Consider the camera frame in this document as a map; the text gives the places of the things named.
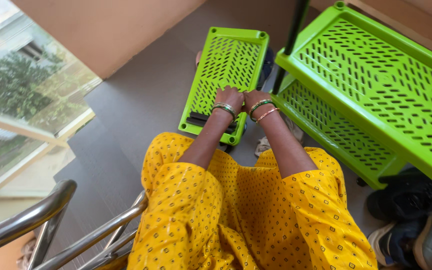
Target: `woman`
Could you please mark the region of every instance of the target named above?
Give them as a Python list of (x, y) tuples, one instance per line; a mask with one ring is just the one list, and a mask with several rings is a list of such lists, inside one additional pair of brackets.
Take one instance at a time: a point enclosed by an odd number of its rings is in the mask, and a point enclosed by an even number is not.
[[(226, 86), (195, 140), (154, 138), (141, 174), (149, 205), (129, 270), (377, 269), (347, 210), (338, 162), (304, 149), (268, 100)], [(241, 111), (258, 120), (272, 147), (254, 167), (216, 149)]]

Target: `bangle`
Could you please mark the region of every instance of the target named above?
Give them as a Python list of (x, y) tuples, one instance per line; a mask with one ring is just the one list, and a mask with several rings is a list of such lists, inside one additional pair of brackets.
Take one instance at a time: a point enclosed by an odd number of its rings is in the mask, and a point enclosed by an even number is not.
[(233, 122), (236, 121), (236, 110), (230, 105), (223, 102), (216, 102), (213, 107), (211, 108), (210, 112), (213, 113), (213, 110), (215, 108), (222, 108), (228, 111), (233, 116)]
[(265, 116), (267, 116), (268, 114), (274, 112), (274, 111), (279, 111), (278, 107), (274, 107), (272, 109), (270, 109), (267, 113), (261, 115), (261, 117), (256, 121), (256, 124), (259, 124), (259, 121), (261, 121), (261, 119), (263, 119)]
[(275, 104), (273, 101), (269, 100), (269, 99), (263, 99), (263, 100), (261, 100), (261, 101), (258, 101), (256, 104), (254, 104), (254, 105), (251, 107), (251, 110), (249, 111), (249, 118), (250, 118), (253, 122), (256, 122), (256, 120), (253, 118), (253, 113), (255, 112), (255, 110), (256, 110), (259, 106), (261, 106), (261, 105), (263, 105), (263, 104), (267, 104), (267, 103), (271, 103), (271, 104), (273, 104), (273, 105), (276, 107), (276, 104)]

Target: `cloth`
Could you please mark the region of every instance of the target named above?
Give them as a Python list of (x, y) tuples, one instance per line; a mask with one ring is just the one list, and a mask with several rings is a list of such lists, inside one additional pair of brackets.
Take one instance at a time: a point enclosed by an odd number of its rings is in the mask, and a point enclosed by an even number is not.
[[(284, 123), (289, 128), (289, 130), (294, 135), (294, 137), (297, 139), (297, 141), (300, 144), (303, 144), (304, 131), (285, 114), (281, 113), (281, 118), (283, 118)], [(271, 149), (271, 145), (269, 145), (268, 138), (263, 137), (261, 140), (259, 140), (259, 143), (256, 146), (256, 150), (254, 151), (254, 154), (259, 157), (261, 153), (263, 153), (268, 149)]]
[(177, 162), (193, 139), (154, 138), (141, 182), (149, 205), (128, 270), (377, 269), (347, 210), (343, 173), (319, 148), (319, 169), (281, 179), (272, 150), (255, 167), (216, 150), (207, 170)]

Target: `stainless steel railing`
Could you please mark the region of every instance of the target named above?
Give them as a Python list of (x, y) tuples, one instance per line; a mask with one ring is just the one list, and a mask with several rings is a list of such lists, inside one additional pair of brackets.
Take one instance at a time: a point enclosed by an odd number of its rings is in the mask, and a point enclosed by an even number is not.
[(79, 269), (89, 270), (124, 264), (131, 248), (119, 249), (134, 239), (136, 230), (121, 239), (119, 238), (123, 235), (129, 222), (146, 209), (148, 201), (144, 191), (139, 194), (131, 208), (84, 236), (67, 249), (44, 261), (76, 186), (76, 182), (73, 180), (60, 181), (47, 197), (23, 212), (0, 222), (0, 247), (43, 225), (28, 270), (55, 270), (114, 231), (104, 250)]

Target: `green bangle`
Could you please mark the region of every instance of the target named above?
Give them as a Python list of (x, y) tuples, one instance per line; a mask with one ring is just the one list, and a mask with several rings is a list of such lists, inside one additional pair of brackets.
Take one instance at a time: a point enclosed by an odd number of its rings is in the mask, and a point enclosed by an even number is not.
[(229, 109), (228, 107), (225, 107), (225, 106), (222, 106), (222, 105), (216, 105), (216, 106), (213, 106), (212, 108), (211, 108), (211, 113), (213, 113), (213, 110), (215, 109), (215, 108), (222, 108), (222, 109), (225, 109), (226, 111), (228, 111), (232, 116), (233, 116), (233, 122), (235, 122), (236, 121), (236, 115), (234, 115), (234, 112), (231, 110), (231, 109)]
[(263, 102), (258, 103), (258, 104), (256, 104), (256, 105), (253, 106), (252, 110), (249, 112), (249, 118), (250, 118), (253, 122), (256, 122), (256, 120), (253, 118), (253, 113), (255, 112), (255, 110), (256, 110), (259, 106), (261, 106), (261, 105), (263, 105), (263, 104), (268, 104), (268, 103), (273, 104), (274, 107), (276, 108), (276, 104), (275, 104), (273, 101), (270, 101), (270, 100), (268, 100), (268, 101), (263, 101)]

